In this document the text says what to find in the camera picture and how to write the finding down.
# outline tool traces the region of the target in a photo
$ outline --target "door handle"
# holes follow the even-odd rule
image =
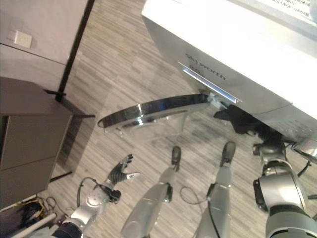
[[[202,83],[203,85],[207,86],[208,88],[210,88],[211,90],[215,91],[216,93],[222,95],[223,97],[225,97],[229,101],[231,101],[231,102],[233,102],[235,104],[238,103],[239,100],[236,97],[232,96],[230,93],[224,91],[223,89],[221,89],[220,87],[218,87],[214,83],[212,83],[209,80],[205,79],[204,77],[200,76],[199,74],[197,74],[196,72],[194,72],[190,68],[188,68],[185,65],[183,65],[181,62],[178,62],[178,63],[181,66],[183,66],[183,72],[184,73],[186,73],[187,75],[191,76],[193,79],[195,79],[196,81],[198,81],[198,82]]]

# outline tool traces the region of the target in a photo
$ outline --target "washing machine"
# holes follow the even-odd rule
[[[317,163],[316,0],[147,0],[142,17],[197,93],[137,104],[98,126],[153,139],[180,133],[205,107],[234,108]]]

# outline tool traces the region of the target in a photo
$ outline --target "brand logo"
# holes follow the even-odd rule
[[[205,64],[203,64],[201,61],[198,61],[197,59],[195,59],[194,57],[192,57],[191,55],[185,53],[186,57],[188,59],[190,59],[192,62],[194,62],[195,64],[204,67],[206,70],[208,70],[209,72],[213,73],[214,75],[217,75],[219,78],[226,80],[226,78],[219,72],[213,70],[212,68],[206,66]]]

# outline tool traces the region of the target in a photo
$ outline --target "wall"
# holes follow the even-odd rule
[[[0,75],[57,90],[87,0],[1,0]],[[33,37],[14,43],[16,31]]]

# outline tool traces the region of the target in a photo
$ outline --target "washing machine door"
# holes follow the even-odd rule
[[[102,118],[98,126],[106,132],[138,141],[178,135],[186,116],[208,106],[208,95],[193,94],[164,98],[123,109]]]

